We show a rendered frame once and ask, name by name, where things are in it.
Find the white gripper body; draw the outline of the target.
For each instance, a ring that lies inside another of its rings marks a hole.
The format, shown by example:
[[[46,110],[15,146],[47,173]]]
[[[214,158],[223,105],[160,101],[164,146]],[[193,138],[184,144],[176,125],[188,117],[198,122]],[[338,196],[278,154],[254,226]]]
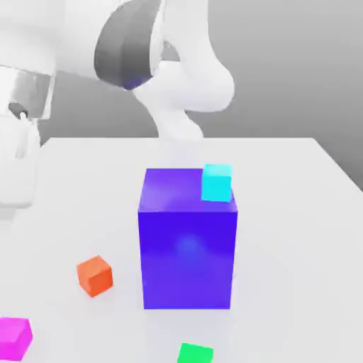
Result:
[[[39,154],[36,120],[0,116],[0,208],[33,204]]]

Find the small orange cube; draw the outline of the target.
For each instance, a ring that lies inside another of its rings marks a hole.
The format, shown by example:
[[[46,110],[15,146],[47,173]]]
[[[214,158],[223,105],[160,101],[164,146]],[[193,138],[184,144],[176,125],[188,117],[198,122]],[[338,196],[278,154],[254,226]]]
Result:
[[[92,298],[113,286],[112,268],[99,255],[78,264],[77,276],[79,285]]]

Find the small magenta cube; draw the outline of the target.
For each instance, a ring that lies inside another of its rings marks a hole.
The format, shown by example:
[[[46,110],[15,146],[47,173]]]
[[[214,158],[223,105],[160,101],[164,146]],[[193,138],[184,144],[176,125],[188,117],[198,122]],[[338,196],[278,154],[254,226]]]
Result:
[[[20,362],[32,340],[29,319],[0,317],[0,360]]]

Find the small cyan cube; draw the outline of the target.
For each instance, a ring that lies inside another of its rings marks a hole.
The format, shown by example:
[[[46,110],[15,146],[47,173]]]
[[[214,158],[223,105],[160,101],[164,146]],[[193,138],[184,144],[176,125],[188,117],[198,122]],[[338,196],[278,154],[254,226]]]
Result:
[[[202,172],[201,199],[230,202],[232,199],[232,173],[230,164],[206,164]]]

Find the small green cube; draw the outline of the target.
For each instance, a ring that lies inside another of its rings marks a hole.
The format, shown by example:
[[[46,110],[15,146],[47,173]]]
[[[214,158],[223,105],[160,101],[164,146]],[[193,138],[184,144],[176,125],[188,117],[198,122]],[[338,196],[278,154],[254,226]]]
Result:
[[[212,360],[213,348],[183,342],[177,363],[211,363]]]

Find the large blue box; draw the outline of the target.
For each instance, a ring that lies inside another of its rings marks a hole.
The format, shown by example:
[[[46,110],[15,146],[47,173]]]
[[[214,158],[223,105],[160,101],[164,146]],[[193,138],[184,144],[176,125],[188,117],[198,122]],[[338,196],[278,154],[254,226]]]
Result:
[[[201,169],[148,168],[138,207],[146,309],[229,309],[236,202],[204,201]]]

